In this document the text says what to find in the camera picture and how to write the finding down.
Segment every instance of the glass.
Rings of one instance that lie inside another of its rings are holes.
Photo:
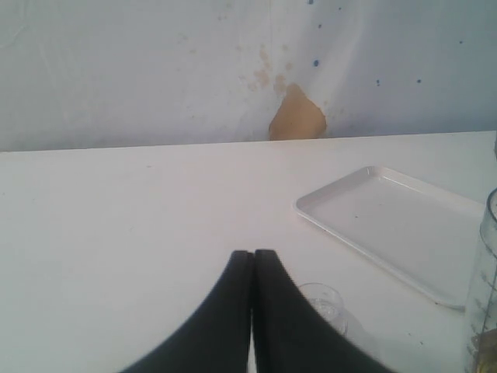
[[[464,371],[497,373],[497,189],[480,225],[464,317]]]
[[[343,336],[346,335],[347,320],[344,316],[343,300],[337,290],[319,283],[303,284],[299,290],[329,325]]]

